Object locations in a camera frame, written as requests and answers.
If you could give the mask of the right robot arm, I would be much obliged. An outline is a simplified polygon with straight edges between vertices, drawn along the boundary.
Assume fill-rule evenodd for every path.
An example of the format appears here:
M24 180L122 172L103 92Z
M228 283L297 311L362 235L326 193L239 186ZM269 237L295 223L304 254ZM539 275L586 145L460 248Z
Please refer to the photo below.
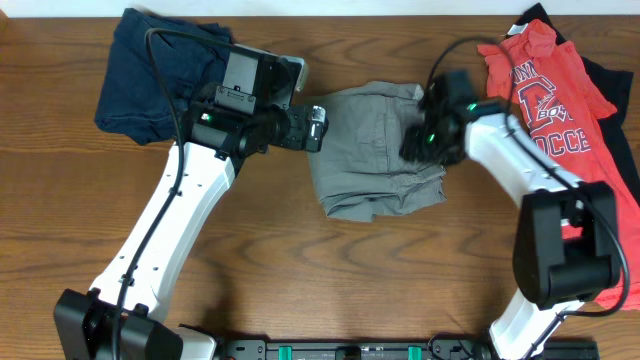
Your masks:
M617 284L629 284L617 235L613 190L586 182L548 157L496 100L481 101L466 71L429 80L422 120L400 154L443 166L484 167L519 210L512 255L517 290L483 341L461 344L466 359L595 359L587 343L550 343L569 317Z

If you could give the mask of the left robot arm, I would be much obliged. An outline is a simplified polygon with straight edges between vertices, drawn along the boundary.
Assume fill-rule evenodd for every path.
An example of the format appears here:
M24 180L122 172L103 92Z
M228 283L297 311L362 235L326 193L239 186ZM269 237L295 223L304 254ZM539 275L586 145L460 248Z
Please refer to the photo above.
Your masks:
M165 326L174 287L246 158L269 146L320 150L325 110L292 102L308 71L300 57L232 47L222 81L205 85L181 115L163 177L118 254L88 292L59 298L54 321L66 358L214 358L213 336Z

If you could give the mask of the grey khaki shorts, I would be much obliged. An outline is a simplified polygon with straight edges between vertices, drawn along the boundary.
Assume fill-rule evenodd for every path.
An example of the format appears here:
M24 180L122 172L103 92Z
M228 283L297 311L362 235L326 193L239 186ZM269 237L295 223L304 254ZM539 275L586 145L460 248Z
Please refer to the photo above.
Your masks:
M400 156L407 128L421 119L421 85L373 81L307 97L326 110L321 151L308 155L316 197L329 218L371 222L446 200L445 169Z

